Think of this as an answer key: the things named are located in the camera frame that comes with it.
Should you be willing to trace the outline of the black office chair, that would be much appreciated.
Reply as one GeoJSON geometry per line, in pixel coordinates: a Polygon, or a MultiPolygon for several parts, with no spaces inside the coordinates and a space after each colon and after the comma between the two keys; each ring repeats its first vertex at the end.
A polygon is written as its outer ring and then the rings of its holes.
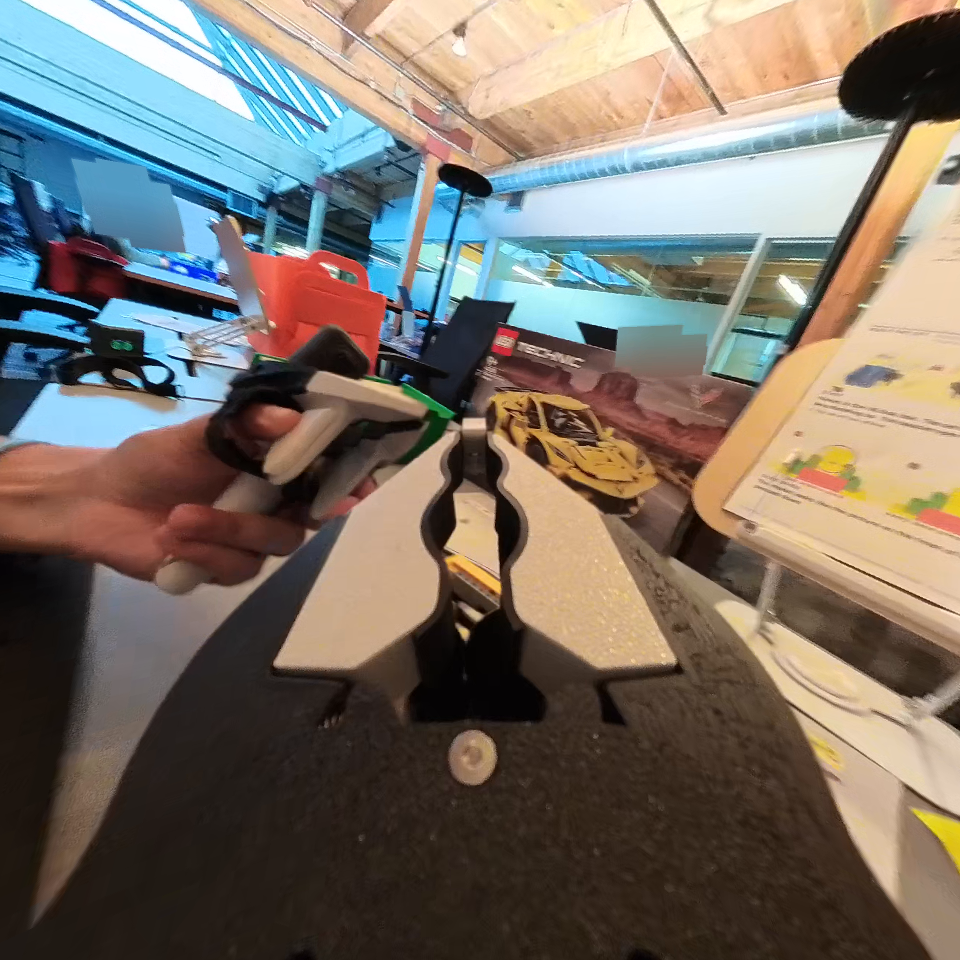
{"type": "Polygon", "coordinates": [[[449,322],[432,331],[418,356],[382,346],[377,359],[398,369],[391,377],[394,383],[408,376],[414,389],[451,411],[459,422],[470,404],[481,363],[514,307],[513,302],[466,297],[449,322]]]}

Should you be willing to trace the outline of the black floor lamp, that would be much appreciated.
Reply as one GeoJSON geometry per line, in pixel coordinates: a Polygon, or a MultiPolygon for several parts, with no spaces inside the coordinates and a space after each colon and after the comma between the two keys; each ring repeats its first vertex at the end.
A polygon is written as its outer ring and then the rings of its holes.
{"type": "Polygon", "coordinates": [[[440,260],[440,270],[434,294],[430,307],[427,312],[423,336],[419,348],[419,357],[423,358],[434,337],[437,311],[440,306],[442,294],[449,291],[447,281],[451,281],[455,274],[456,258],[453,257],[454,241],[462,215],[465,198],[485,200],[493,193],[491,182],[484,174],[478,173],[466,166],[447,162],[442,164],[438,170],[440,182],[454,190],[456,200],[453,215],[450,222],[450,228],[444,245],[443,255],[440,260]]]}
{"type": "Polygon", "coordinates": [[[957,8],[885,30],[846,66],[838,88],[841,109],[851,118],[892,126],[779,356],[792,352],[806,333],[912,129],[922,123],[958,120],[958,82],[957,8]]]}

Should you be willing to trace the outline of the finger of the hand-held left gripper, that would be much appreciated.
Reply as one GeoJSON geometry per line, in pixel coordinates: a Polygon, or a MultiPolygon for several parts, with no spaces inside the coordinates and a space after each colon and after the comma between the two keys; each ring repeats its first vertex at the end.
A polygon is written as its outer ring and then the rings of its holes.
{"type": "Polygon", "coordinates": [[[359,442],[336,458],[326,458],[317,474],[311,503],[311,520],[322,522],[376,471],[401,462],[409,452],[407,442],[359,442]]]}
{"type": "Polygon", "coordinates": [[[450,459],[455,484],[470,474],[474,453],[452,412],[419,390],[377,378],[351,379],[331,372],[312,376],[303,394],[303,481],[317,484],[327,458],[336,458],[359,443],[407,443],[400,462],[368,478],[410,466],[453,439],[450,459]]]}

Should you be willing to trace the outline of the grey desk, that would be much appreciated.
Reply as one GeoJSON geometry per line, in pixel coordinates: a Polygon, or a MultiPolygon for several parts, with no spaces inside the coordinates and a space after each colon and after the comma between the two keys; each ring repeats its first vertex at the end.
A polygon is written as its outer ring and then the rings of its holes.
{"type": "Polygon", "coordinates": [[[407,721],[272,668],[338,533],[182,613],[103,577],[6,957],[958,958],[935,841],[893,815],[899,908],[780,692],[649,550],[677,671],[407,721]]]}

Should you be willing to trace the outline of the printed instruction sheet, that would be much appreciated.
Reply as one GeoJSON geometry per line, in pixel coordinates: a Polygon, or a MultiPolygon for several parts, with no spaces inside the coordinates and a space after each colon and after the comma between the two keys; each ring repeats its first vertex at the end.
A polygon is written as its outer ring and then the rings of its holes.
{"type": "Polygon", "coordinates": [[[959,198],[912,241],[726,502],[750,546],[958,633],[959,198]]]}

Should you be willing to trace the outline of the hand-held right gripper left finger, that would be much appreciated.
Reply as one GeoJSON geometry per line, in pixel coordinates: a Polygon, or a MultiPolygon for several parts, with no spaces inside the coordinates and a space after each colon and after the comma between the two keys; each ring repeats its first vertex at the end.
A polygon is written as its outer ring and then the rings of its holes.
{"type": "Polygon", "coordinates": [[[461,660],[445,548],[461,482],[461,432],[447,431],[346,517],[272,662],[282,677],[383,694],[407,718],[417,688],[461,660]]]}

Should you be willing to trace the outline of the black device with loops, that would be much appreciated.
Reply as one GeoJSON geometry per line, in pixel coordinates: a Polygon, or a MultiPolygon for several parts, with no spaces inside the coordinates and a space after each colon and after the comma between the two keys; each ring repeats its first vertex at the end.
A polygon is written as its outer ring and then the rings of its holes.
{"type": "Polygon", "coordinates": [[[99,385],[147,396],[178,400],[181,393],[174,369],[145,351],[145,334],[139,329],[91,322],[87,343],[78,353],[54,365],[55,381],[64,387],[82,386],[96,376],[99,385]]]}

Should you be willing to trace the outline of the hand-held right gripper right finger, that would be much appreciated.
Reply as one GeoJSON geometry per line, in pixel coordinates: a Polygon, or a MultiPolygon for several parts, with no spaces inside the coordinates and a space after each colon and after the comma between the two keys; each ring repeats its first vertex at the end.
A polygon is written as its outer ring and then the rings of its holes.
{"type": "Polygon", "coordinates": [[[618,545],[630,529],[497,435],[485,460],[500,601],[484,619],[484,715],[546,716],[552,696],[575,688],[600,716],[623,716],[611,685],[679,669],[618,545]]]}

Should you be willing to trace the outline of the person's left hand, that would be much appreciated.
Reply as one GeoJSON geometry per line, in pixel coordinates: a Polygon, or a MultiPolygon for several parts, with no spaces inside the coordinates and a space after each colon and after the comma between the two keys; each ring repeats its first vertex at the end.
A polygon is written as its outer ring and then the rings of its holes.
{"type": "Polygon", "coordinates": [[[210,415],[151,430],[97,451],[79,490],[72,551],[140,581],[165,562],[199,568],[206,581],[233,587],[252,580],[272,557],[287,557],[308,531],[340,517],[371,494],[367,479],[321,519],[305,508],[243,514],[214,503],[243,475],[215,457],[207,443],[210,415]]]}

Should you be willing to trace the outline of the toy car box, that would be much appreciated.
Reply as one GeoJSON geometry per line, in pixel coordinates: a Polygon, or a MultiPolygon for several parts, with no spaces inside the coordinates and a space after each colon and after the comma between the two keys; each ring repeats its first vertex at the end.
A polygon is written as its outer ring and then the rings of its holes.
{"type": "Polygon", "coordinates": [[[670,555],[690,525],[697,474],[753,394],[711,374],[639,374],[614,351],[501,326],[470,412],[670,555]]]}

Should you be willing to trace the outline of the yellow paper sheet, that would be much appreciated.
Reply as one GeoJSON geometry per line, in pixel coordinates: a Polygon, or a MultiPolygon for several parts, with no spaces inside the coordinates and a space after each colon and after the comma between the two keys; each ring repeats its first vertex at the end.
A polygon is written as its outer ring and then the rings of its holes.
{"type": "Polygon", "coordinates": [[[910,810],[918,822],[937,839],[955,871],[959,873],[959,820],[951,815],[917,806],[911,806],[910,810]]]}

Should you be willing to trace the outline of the red chair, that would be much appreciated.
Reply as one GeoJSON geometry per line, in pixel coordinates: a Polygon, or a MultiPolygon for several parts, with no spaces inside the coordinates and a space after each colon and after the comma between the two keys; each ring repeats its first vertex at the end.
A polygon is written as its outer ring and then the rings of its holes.
{"type": "Polygon", "coordinates": [[[37,287],[93,305],[126,300],[128,260],[91,239],[50,241],[41,255],[37,287]]]}

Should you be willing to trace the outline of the orange bag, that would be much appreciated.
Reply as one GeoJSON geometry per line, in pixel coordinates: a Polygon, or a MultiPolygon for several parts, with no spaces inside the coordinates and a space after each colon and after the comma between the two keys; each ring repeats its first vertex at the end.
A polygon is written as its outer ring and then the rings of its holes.
{"type": "Polygon", "coordinates": [[[358,262],[318,250],[307,258],[251,252],[247,259],[256,280],[267,333],[252,332],[247,342],[257,354],[289,358],[321,328],[345,331],[377,365],[387,298],[373,291],[358,262]]]}

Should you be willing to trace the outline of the silver ventilation duct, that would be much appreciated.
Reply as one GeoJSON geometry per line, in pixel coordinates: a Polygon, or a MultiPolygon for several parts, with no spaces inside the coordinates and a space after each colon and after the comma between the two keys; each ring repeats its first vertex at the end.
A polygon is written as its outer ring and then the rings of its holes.
{"type": "Polygon", "coordinates": [[[840,108],[758,118],[744,126],[691,130],[568,150],[489,173],[493,195],[510,195],[619,176],[743,160],[865,138],[884,138],[892,121],[864,121],[840,108]]]}

